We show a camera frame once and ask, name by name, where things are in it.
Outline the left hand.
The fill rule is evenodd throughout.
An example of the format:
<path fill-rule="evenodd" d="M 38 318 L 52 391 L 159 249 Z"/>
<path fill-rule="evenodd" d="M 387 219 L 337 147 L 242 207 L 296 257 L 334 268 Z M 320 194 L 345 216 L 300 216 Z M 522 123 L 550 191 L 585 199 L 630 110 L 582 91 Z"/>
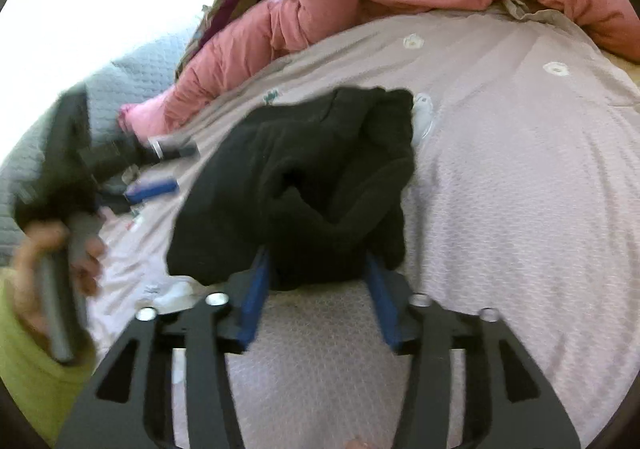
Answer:
<path fill-rule="evenodd" d="M 68 229 L 60 222 L 35 222 L 25 232 L 25 239 L 13 256 L 13 273 L 9 276 L 12 309 L 23 327 L 46 351 L 49 349 L 48 321 L 42 309 L 36 271 L 43 256 L 66 246 Z M 98 237 L 87 240 L 85 255 L 73 266 L 72 276 L 85 297 L 99 293 L 101 258 L 105 244 Z"/>

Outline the right hand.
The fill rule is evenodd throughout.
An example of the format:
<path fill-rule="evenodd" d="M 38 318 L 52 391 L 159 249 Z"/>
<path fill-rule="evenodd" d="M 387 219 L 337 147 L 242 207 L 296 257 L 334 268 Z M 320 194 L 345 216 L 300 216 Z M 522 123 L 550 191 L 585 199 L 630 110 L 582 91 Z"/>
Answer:
<path fill-rule="evenodd" d="M 370 443 L 370 441 L 357 437 L 349 440 L 345 445 L 345 449 L 378 449 L 378 447 L 374 443 Z"/>

